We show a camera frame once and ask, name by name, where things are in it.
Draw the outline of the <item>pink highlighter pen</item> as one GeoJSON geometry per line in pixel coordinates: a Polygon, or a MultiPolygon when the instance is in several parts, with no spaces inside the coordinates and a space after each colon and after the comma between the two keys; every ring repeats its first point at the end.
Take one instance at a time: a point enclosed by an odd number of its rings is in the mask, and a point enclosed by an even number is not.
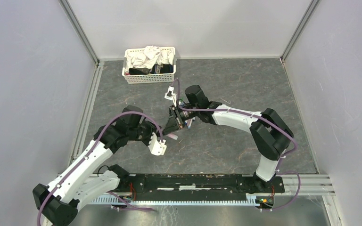
{"type": "Polygon", "coordinates": [[[166,134],[166,136],[170,139],[173,139],[173,140],[177,140],[178,139],[178,136],[174,133],[169,133],[169,134],[166,134]]]}

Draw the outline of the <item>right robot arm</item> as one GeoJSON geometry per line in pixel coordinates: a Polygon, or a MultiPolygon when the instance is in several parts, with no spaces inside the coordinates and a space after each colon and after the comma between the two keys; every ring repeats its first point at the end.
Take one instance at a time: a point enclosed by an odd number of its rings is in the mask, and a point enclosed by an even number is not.
{"type": "Polygon", "coordinates": [[[199,85],[185,90],[187,102],[182,103],[170,86],[165,99],[172,101],[169,119],[163,134],[180,130],[188,120],[199,118],[202,122],[229,126],[249,133],[261,154],[259,165],[254,173],[254,188],[266,192],[272,187],[279,161],[293,142],[294,134],[275,110],[267,108],[262,112],[244,111],[210,101],[199,85]]]}

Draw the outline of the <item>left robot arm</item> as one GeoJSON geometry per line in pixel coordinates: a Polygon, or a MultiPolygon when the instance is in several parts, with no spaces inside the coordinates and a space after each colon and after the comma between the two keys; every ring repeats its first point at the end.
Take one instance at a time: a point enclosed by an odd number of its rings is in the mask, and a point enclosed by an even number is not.
{"type": "Polygon", "coordinates": [[[112,169],[90,182],[87,179],[129,141],[143,142],[153,155],[163,155],[167,149],[162,127],[141,109],[127,106],[100,127],[87,148],[63,173],[47,185],[38,184],[33,189],[37,225],[42,225],[42,218],[46,218],[55,226],[67,226],[95,198],[113,189],[125,191],[129,179],[112,169]]]}

